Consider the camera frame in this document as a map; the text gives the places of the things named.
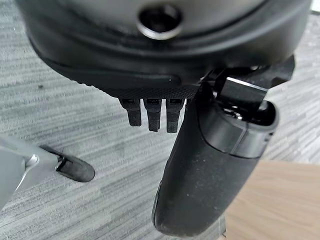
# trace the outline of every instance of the textured black plastic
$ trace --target textured black plastic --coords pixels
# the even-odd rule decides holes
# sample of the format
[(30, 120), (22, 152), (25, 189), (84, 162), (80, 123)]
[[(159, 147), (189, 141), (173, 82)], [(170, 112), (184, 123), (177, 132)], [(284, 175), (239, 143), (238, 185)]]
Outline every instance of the textured black plastic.
[[(105, 92), (121, 88), (121, 82), (128, 88), (132, 86), (130, 75), (123, 76), (123, 72), (147, 74), (147, 78), (167, 75), (169, 77), (163, 79), (164, 88), (175, 89), (180, 86), (171, 86), (170, 76), (179, 78), (181, 86), (191, 86), (215, 67), (279, 63), (291, 56), (297, 47), (311, 4), (311, 0), (269, 0), (256, 11), (220, 30), (158, 42), (100, 28), (73, 14), (56, 0), (16, 2), (38, 55), (60, 66), (85, 72), (91, 70), (85, 79), (78, 79), (77, 73), (72, 73), (73, 76), (67, 70), (60, 69), (60, 73)], [(95, 79), (97, 75), (92, 70), (113, 72)]]
[(164, 170), (153, 209), (154, 226), (180, 238), (199, 235), (225, 211), (258, 160), (210, 146), (200, 131), (193, 100)]

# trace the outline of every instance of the striped carpet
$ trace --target striped carpet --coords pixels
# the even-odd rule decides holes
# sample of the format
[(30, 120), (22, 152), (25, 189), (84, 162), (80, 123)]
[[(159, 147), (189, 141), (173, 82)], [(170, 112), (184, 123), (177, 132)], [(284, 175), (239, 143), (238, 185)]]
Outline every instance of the striped carpet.
[[(311, 16), (291, 82), (268, 96), (281, 123), (265, 158), (318, 162), (320, 19)], [(158, 184), (176, 134), (129, 127), (118, 100), (65, 79), (31, 49), (12, 0), (0, 0), (0, 133), (76, 155), (96, 169), (90, 183), (53, 173), (0, 212), (0, 240), (173, 240), (152, 226)], [(197, 240), (215, 240), (222, 217)]]

